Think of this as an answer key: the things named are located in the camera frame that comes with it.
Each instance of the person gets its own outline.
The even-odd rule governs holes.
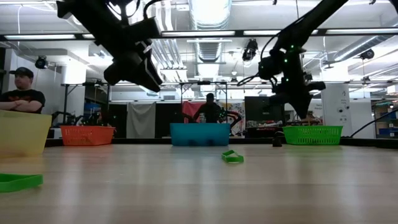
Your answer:
[[[214,94],[209,93],[206,95],[206,103],[201,105],[199,110],[193,116],[196,121],[201,113],[205,114],[206,123],[217,123],[220,119],[221,107],[214,102]]]
[[[19,67],[9,73],[15,75],[14,84],[17,89],[0,96],[0,110],[41,113],[45,97],[42,92],[32,89],[33,72],[28,68]]]

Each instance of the blue basket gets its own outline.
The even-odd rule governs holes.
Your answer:
[[[170,124],[173,146],[227,146],[229,124]]]

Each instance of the green object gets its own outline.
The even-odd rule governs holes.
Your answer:
[[[243,162],[243,156],[240,156],[234,150],[229,150],[228,152],[222,153],[221,157],[225,162]]]
[[[0,174],[0,192],[15,192],[43,184],[43,175]]]
[[[342,126],[289,126],[283,127],[287,144],[338,145]]]

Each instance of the black cap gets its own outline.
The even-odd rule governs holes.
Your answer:
[[[13,75],[25,75],[29,78],[33,78],[33,76],[34,76],[33,72],[30,69],[25,68],[25,67],[19,67],[19,68],[17,68],[17,70],[10,71],[9,73],[13,74]]]

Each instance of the table surface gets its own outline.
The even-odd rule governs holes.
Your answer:
[[[243,164],[225,164],[233,149]],[[2,224],[398,223],[398,151],[348,146],[53,147],[0,159],[44,185],[0,194]]]

